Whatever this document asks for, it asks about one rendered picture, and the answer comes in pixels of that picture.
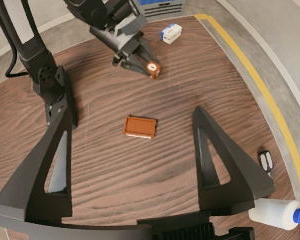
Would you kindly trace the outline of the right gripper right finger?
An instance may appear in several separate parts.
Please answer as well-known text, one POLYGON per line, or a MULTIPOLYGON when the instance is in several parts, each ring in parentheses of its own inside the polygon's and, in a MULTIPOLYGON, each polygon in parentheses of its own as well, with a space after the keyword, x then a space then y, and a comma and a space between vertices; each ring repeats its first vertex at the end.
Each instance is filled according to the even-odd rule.
POLYGON ((273 179, 201 105, 197 105, 192 113, 192 126, 199 210, 233 206, 276 192, 273 179), (230 181, 223 185, 212 160, 207 137, 230 175, 230 181))

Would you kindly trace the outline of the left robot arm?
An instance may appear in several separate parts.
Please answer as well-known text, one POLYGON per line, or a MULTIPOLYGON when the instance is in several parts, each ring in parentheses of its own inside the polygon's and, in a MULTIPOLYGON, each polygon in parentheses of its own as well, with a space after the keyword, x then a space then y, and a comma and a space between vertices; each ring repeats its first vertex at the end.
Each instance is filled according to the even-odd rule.
MULTIPOLYGON (((64 2, 69 12, 89 25, 89 33, 101 42, 108 32, 112 34, 113 29, 133 12, 127 0, 109 0, 105 4, 102 0, 64 2)), ((33 79, 34 92, 44 101, 48 129, 63 106, 69 107, 63 67, 56 65, 52 53, 46 48, 28 0, 0 0, 0 16, 19 55, 22 56, 19 59, 29 77, 31 76, 30 79, 33 79)), ((131 36, 147 24, 141 14, 120 31, 125 37, 131 36)))

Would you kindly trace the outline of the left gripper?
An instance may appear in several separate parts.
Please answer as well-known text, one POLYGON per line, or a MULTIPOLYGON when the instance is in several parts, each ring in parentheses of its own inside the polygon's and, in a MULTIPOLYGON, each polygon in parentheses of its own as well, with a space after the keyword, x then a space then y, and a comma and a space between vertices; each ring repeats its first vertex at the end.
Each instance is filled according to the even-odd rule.
POLYGON ((142 60, 144 60, 148 64, 150 62, 153 62, 153 63, 158 65, 158 63, 156 62, 156 60, 155 60, 155 58, 154 58, 154 56, 151 52, 151 49, 149 47, 148 42, 145 39, 142 39, 141 41, 139 41, 139 40, 137 41, 137 39, 140 39, 144 36, 144 33, 139 31, 136 35, 133 34, 131 36, 125 37, 124 34, 120 31, 121 28, 128 25, 135 18, 136 18, 136 16, 134 15, 134 16, 130 17, 129 19, 125 19, 123 22, 121 22, 117 27, 115 27, 113 29, 114 33, 110 34, 108 32, 106 34, 106 36, 104 37, 102 43, 104 45, 106 45, 110 50, 112 50, 116 54, 113 58, 113 61, 112 61, 112 65, 115 68, 123 60, 122 58, 124 58, 124 60, 122 61, 121 65, 120 65, 121 68, 123 68, 124 70, 128 70, 128 71, 132 71, 132 72, 142 74, 142 75, 150 78, 151 74, 133 56, 135 54, 136 56, 138 56, 139 58, 141 58, 142 60), (119 46, 119 48, 118 48, 118 46, 119 46), (137 50, 135 51, 135 49, 137 49, 137 50), (148 56, 144 53, 144 51, 148 56), (119 57, 121 57, 120 60, 119 60, 119 57))

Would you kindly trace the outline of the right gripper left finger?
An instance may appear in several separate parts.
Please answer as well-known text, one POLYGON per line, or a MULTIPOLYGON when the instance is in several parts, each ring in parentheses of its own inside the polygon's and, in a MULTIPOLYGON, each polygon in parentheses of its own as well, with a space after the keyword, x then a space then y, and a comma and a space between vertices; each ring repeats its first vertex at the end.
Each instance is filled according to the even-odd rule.
POLYGON ((24 220, 72 217, 71 150, 72 114, 64 106, 1 189, 0 214, 24 220), (45 193, 44 185, 56 151, 45 193))

